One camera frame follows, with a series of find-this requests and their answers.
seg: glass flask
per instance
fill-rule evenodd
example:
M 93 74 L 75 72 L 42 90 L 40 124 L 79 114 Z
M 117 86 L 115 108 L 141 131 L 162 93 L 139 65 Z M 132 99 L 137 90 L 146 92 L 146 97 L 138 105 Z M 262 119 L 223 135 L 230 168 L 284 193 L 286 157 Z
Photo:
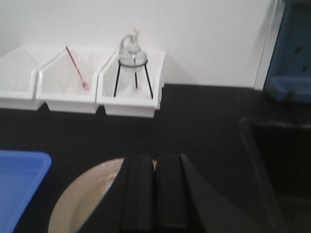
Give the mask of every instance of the glass flask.
M 139 31 L 134 29 L 134 33 L 128 34 L 120 43 L 119 62 L 124 71 L 139 72 L 147 61 L 147 54 L 138 45 Z

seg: black stand leg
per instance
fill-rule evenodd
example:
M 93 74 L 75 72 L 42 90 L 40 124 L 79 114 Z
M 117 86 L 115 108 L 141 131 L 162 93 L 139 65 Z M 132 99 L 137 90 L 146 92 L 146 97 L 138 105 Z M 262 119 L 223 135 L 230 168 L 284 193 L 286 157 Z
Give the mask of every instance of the black stand leg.
M 136 87 L 136 89 L 137 89 L 137 73 L 135 72 L 135 87 Z
M 119 75 L 120 75 L 120 68 L 121 68 L 121 64 L 119 63 L 118 74 L 117 74 L 117 80 L 116 80 L 116 85 L 115 85 L 115 93 L 113 94 L 113 97 L 115 97 L 115 96 L 116 96 L 116 93 L 117 93 L 118 82 L 119 82 Z
M 151 85 L 150 85 L 150 80 L 149 80 L 149 75 L 148 75 L 147 65 L 146 65 L 146 64 L 145 64 L 145 71 L 146 71 L 147 80 L 148 80 L 148 85 L 149 85 L 149 89 L 150 89 L 150 95 L 151 95 L 151 98 L 153 99 L 153 98 L 154 98 L 154 95 L 153 95 L 153 93 L 152 93 L 152 89 L 151 89 Z

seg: beige plate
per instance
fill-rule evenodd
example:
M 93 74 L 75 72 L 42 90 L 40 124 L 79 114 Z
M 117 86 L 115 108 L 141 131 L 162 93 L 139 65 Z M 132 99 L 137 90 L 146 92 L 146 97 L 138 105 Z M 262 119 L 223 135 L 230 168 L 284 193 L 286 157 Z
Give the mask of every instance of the beige plate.
M 123 158 L 106 161 L 74 180 L 57 201 L 48 233 L 76 233 L 99 204 L 123 163 Z

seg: black sink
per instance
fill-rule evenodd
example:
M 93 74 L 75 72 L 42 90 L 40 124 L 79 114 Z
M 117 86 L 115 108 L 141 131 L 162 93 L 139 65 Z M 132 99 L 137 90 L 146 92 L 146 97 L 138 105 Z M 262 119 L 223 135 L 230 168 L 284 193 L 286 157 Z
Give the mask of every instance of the black sink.
M 242 134 L 271 223 L 311 233 L 311 125 L 243 120 Z

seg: white wall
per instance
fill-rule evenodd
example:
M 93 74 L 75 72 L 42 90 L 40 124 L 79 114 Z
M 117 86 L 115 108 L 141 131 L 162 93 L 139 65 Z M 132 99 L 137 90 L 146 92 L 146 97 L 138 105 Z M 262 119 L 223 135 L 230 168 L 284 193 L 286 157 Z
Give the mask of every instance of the white wall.
M 0 54 L 19 44 L 116 48 L 133 27 L 166 82 L 253 87 L 276 0 L 0 0 Z

